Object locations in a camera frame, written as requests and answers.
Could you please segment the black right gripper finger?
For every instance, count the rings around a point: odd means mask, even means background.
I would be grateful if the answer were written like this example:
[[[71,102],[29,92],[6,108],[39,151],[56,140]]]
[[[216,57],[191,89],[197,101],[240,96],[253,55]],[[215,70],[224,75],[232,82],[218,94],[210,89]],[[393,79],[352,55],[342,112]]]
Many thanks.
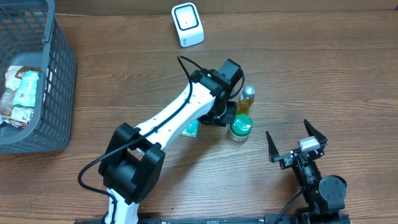
[[[310,122],[309,122],[307,119],[305,119],[305,120],[303,121],[303,123],[304,123],[305,128],[306,128],[306,130],[307,130],[307,133],[308,133],[308,135],[309,135],[310,137],[311,137],[311,136],[315,137],[315,138],[317,139],[317,141],[320,143],[320,145],[327,145],[328,139],[327,139],[326,136],[324,136],[321,132],[319,132],[317,129],[315,129],[315,128],[310,124]]]
[[[275,160],[279,157],[279,152],[275,146],[275,143],[268,131],[266,131],[266,138],[268,143],[268,152],[269,152],[269,161],[275,162]]]

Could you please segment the green lid white jar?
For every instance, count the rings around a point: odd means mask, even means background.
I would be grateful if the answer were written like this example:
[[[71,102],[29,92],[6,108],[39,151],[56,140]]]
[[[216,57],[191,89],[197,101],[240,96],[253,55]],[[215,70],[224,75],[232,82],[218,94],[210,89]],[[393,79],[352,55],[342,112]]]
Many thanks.
[[[230,138],[234,141],[245,141],[252,131],[252,119],[246,114],[235,116],[233,124],[229,128]]]

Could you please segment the yellow liquid bottle grey cap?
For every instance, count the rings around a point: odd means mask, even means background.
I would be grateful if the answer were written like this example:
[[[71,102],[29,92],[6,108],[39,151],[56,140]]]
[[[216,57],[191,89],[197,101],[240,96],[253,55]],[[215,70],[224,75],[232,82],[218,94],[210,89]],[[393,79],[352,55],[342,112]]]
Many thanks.
[[[247,85],[241,90],[236,114],[249,114],[250,107],[254,103],[255,93],[255,87],[252,85]]]

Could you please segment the Kleenex tissue pack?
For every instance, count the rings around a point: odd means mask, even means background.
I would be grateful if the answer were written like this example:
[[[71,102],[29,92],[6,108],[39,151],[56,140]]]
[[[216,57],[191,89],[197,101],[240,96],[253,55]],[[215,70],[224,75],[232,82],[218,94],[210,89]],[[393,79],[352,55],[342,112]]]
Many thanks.
[[[192,123],[190,123],[182,132],[182,136],[186,137],[192,137],[195,138],[198,135],[198,128],[199,128],[199,122],[198,120],[194,120]]]

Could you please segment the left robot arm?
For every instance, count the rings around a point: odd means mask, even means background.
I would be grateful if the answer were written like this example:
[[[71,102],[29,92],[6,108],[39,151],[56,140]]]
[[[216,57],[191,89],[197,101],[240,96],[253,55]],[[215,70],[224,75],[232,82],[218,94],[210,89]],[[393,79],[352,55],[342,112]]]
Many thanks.
[[[156,185],[165,151],[192,122],[233,124],[237,104],[233,88],[244,79],[240,65],[227,59],[219,70],[199,67],[184,91],[151,119],[114,132],[98,172],[109,194],[102,223],[137,223],[137,209]]]

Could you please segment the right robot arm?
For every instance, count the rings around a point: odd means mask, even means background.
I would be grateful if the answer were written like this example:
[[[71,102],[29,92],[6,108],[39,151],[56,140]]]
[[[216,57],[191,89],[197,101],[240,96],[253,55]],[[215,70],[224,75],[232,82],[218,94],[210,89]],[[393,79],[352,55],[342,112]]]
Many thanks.
[[[281,169],[291,168],[300,191],[277,215],[265,215],[265,223],[350,224],[345,208],[347,183],[338,175],[323,177],[315,160],[325,155],[327,137],[308,120],[303,121],[308,137],[297,142],[298,148],[280,155],[270,133],[266,132],[269,161],[278,162]]]

